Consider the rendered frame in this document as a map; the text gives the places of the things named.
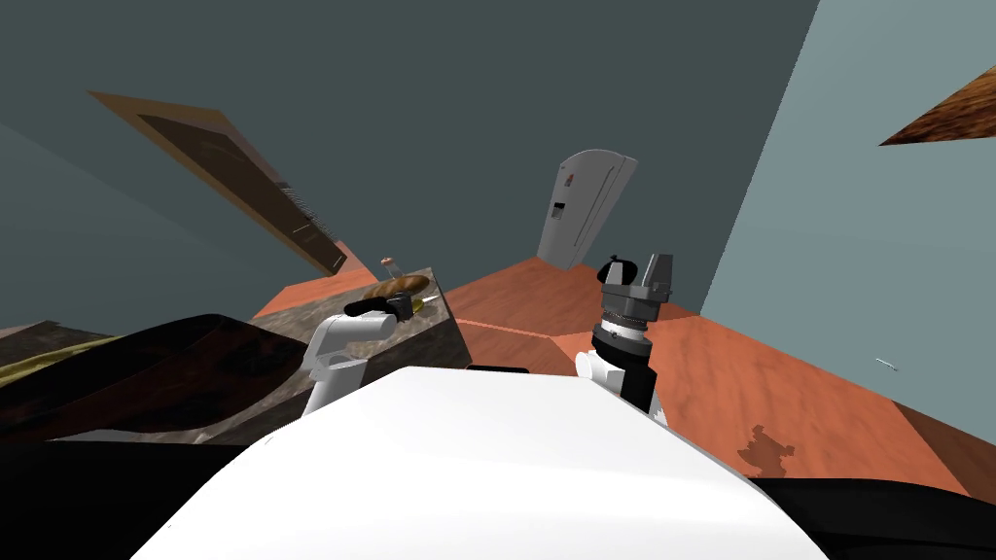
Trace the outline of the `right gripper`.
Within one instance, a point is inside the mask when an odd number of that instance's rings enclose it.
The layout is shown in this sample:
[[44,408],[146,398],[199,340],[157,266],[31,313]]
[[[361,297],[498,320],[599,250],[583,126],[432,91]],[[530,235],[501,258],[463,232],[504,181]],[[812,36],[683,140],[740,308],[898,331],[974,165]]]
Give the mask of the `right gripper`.
[[646,267],[641,285],[631,285],[638,267],[612,255],[598,271],[601,285],[601,309],[606,321],[625,327],[645,327],[656,322],[660,307],[672,294],[673,256],[653,254]]

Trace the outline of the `golden brown round plate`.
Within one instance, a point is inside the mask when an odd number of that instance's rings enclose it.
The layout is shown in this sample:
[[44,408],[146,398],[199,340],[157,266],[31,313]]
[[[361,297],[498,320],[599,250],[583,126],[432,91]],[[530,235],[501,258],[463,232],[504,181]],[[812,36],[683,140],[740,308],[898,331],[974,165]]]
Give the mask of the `golden brown round plate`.
[[424,275],[402,275],[372,287],[364,293],[363,298],[383,297],[386,299],[397,299],[409,297],[412,312],[417,313],[424,306],[424,302],[416,296],[424,292],[430,286],[430,283],[430,279]]

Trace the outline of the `grey stone counter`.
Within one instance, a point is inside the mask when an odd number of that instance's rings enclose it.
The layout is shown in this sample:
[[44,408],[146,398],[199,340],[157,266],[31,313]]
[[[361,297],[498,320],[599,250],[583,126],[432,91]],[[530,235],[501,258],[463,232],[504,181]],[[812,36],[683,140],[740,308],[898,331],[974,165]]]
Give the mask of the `grey stone counter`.
[[[400,324],[387,339],[346,346],[346,356],[368,361],[363,385],[406,366],[464,368],[471,363],[470,352],[433,272],[423,268],[419,273],[430,279],[429,287],[422,294],[428,299],[424,308],[412,319]],[[266,312],[251,323],[300,342],[308,342],[323,320],[340,313],[348,302],[359,299],[370,288],[370,285],[363,286],[284,310]],[[250,444],[296,421],[310,393],[312,379],[305,373],[296,373],[248,409],[209,427],[188,432],[184,435],[184,442]]]

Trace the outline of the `grey white fridge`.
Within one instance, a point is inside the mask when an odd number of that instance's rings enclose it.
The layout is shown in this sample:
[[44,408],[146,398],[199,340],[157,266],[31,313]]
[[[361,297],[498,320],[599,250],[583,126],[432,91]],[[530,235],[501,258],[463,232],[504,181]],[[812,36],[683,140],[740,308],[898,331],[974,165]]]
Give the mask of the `grey white fridge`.
[[537,257],[568,270],[584,260],[638,161],[608,150],[577,153],[559,164]]

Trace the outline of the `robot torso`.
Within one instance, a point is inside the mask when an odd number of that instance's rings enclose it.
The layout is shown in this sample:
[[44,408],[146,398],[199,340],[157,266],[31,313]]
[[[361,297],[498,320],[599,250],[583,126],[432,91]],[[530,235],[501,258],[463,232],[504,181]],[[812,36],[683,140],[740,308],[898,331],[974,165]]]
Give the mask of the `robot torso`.
[[405,367],[261,438],[131,560],[828,560],[576,376]]

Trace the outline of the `brown framed dark window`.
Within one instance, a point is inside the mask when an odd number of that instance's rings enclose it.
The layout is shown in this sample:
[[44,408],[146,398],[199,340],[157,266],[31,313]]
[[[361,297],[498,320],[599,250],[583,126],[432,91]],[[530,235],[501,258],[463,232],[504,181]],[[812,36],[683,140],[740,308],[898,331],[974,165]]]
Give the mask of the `brown framed dark window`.
[[323,275],[334,276],[344,266],[347,256],[329,230],[221,111],[90,95]]

